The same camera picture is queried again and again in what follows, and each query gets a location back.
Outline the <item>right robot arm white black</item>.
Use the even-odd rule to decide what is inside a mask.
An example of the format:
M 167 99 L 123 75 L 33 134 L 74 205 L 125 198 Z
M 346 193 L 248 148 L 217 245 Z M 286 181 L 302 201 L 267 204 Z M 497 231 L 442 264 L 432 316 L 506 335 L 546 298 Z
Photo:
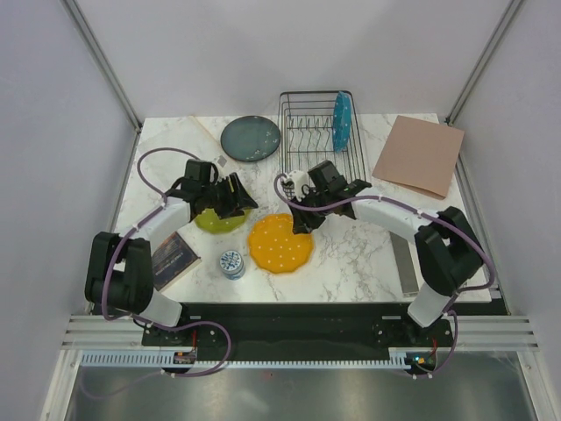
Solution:
M 481 268 L 494 281 L 494 264 L 456 207 L 420 210 L 382 195 L 370 182 L 347 181 L 331 161 L 308 172 L 278 175 L 273 186 L 291 210 L 295 234 L 311 233 L 335 214 L 377 225 L 415 247 L 424 283 L 408 306 L 409 318 L 401 323 L 402 337 L 411 345 L 432 336 L 433 324 L 469 291 L 466 282 Z

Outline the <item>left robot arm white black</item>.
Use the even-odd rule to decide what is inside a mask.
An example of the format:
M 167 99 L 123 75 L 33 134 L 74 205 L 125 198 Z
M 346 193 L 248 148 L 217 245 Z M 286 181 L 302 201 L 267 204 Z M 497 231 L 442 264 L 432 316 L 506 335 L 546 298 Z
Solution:
M 206 210 L 221 219 L 234 218 L 258 207 L 236 173 L 220 177 L 209 161 L 189 160 L 184 176 L 163 193 L 156 206 L 123 233 L 99 232 L 92 242 L 84 295 L 88 302 L 120 310 L 162 327 L 174 345 L 192 335 L 183 306 L 154 287 L 153 255 L 173 233 Z

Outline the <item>orange polka dot plate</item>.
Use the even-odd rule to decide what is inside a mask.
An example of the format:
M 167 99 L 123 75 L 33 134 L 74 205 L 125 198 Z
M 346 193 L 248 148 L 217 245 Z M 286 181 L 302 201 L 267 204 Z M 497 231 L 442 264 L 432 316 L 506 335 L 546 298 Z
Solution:
M 315 248 L 311 233 L 294 234 L 287 213 L 270 214 L 255 223 L 247 245 L 254 263 L 272 274 L 293 273 L 309 262 Z

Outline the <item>blue polka dot plate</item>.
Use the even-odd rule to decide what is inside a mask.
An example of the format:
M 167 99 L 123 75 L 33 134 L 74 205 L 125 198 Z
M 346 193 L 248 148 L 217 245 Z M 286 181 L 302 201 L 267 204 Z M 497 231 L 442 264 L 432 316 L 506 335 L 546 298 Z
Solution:
M 337 93 L 332 114 L 332 146 L 338 153 L 342 152 L 350 139 L 352 128 L 352 102 L 349 94 Z

